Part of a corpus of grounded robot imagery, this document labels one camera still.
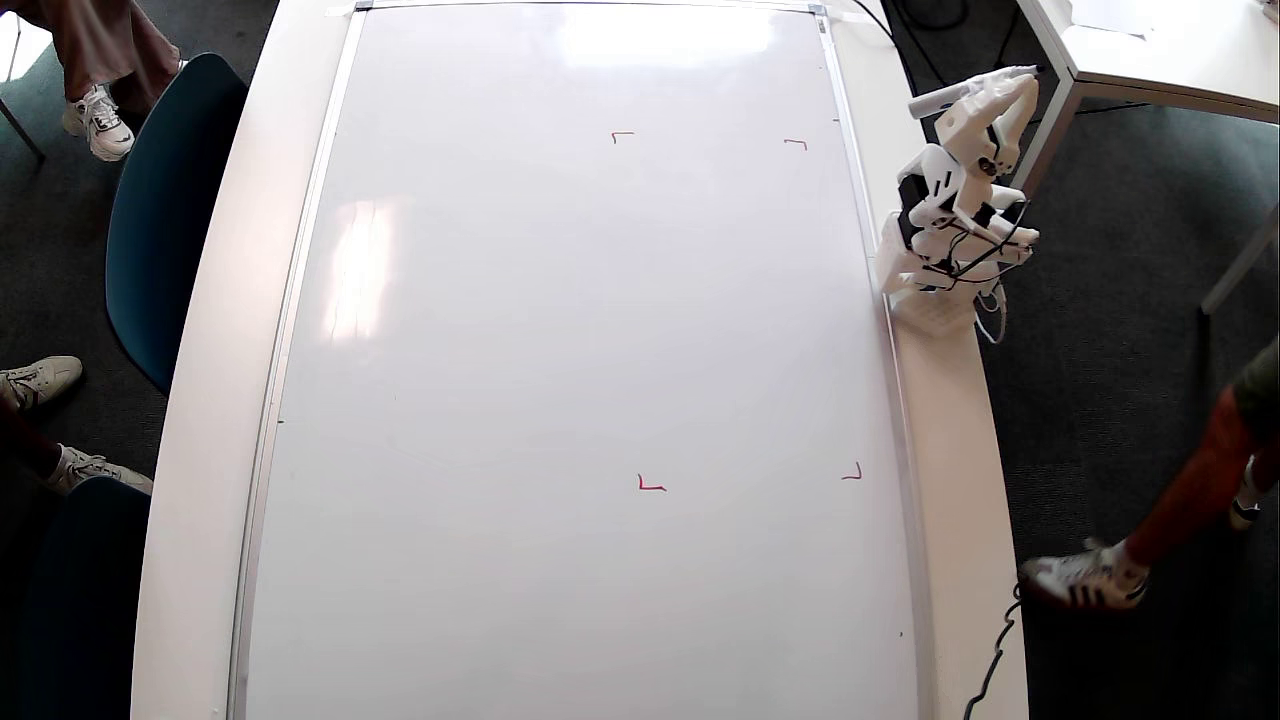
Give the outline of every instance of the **red pants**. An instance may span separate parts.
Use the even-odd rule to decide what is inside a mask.
[[[54,35],[69,101],[110,82],[122,108],[147,111],[178,73],[178,49],[133,0],[0,0],[4,10]]]

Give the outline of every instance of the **white desk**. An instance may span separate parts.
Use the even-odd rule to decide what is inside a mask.
[[[283,0],[224,174],[165,420],[142,573],[134,717],[224,717],[250,478],[297,223],[346,33],[325,4]],[[908,88],[874,26],[835,37],[877,219],[923,142]],[[937,717],[977,692],[1015,580],[1011,533],[977,341],[897,332],[916,442]],[[955,462],[964,457],[965,462]],[[979,717],[1027,715],[1020,626]]]
[[[1059,86],[1014,186],[1028,195],[1048,172],[1084,97],[1171,105],[1276,122],[1280,36],[1253,0],[1158,4],[1146,38],[1071,24],[1069,0],[1018,0]]]

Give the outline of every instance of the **shoe sole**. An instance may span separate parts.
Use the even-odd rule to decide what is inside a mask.
[[[1030,578],[1023,573],[1018,573],[1018,583],[1023,587],[1023,592],[1028,596],[1034,597],[1038,602],[1053,607],[1055,610],[1061,610],[1064,612],[1073,612],[1078,615],[1125,615],[1137,610],[1137,605],[1129,607],[1111,607],[1110,605],[1075,605],[1057,597],[1056,594],[1046,591],[1038,584],[1030,582]]]
[[[86,133],[84,124],[79,122],[79,118],[76,118],[74,115],[68,115],[67,113],[63,113],[63,129],[67,131],[67,133],[70,135],[72,137],[84,137]],[[101,147],[100,145],[95,145],[93,138],[90,138],[88,141],[88,151],[92,152],[95,158],[102,160],[104,163],[119,163],[120,160],[124,159],[125,155],[129,154],[129,150],[125,150],[124,152],[113,152],[110,150],[106,150],[105,147]]]

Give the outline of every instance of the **sneaker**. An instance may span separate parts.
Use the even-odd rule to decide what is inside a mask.
[[[84,366],[70,355],[54,355],[13,370],[0,370],[0,402],[14,410],[31,410],[76,384]]]
[[[59,447],[63,448],[63,456],[58,460],[54,474],[45,480],[45,484],[58,495],[67,495],[84,480],[101,477],[113,478],[136,491],[151,495],[151,478],[108,462],[101,455],[86,455],[65,445]]]
[[[95,85],[63,110],[63,128],[76,137],[88,136],[88,149],[99,160],[114,163],[133,149],[133,131],[115,113],[115,100],[106,86]]]
[[[1240,486],[1242,495],[1245,488],[1249,491],[1253,489],[1253,457],[1249,457],[1249,464],[1244,466],[1244,475],[1240,478]],[[1257,493],[1251,492],[1251,496],[1257,497]],[[1230,521],[1233,530],[1243,533],[1253,527],[1253,521],[1258,519],[1260,512],[1262,512],[1262,510],[1258,507],[1257,502],[1245,507],[1240,502],[1240,496],[1236,495],[1231,498],[1231,510],[1226,514],[1226,519]]]
[[[1023,587],[1052,605],[1089,610],[1130,610],[1147,592],[1147,573],[1116,568],[1116,548],[1091,538],[1088,552],[1033,557],[1018,569]]]

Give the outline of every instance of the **sock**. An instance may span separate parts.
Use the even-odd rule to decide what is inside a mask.
[[[1125,552],[1124,550],[1124,543],[1126,539],[1128,538],[1120,541],[1119,543],[1111,547],[1112,562],[1115,565],[1116,575],[1120,578],[1121,584],[1133,587],[1140,583],[1147,577],[1147,573],[1151,570],[1151,568],[1147,568],[1146,565],[1138,565],[1137,562],[1133,561],[1132,557],[1129,557],[1129,553]]]
[[[1257,505],[1261,497],[1262,493],[1253,487],[1253,459],[1249,457],[1249,464],[1244,466],[1244,477],[1240,478],[1240,491],[1235,493],[1235,501],[1240,503],[1240,507],[1249,509]]]

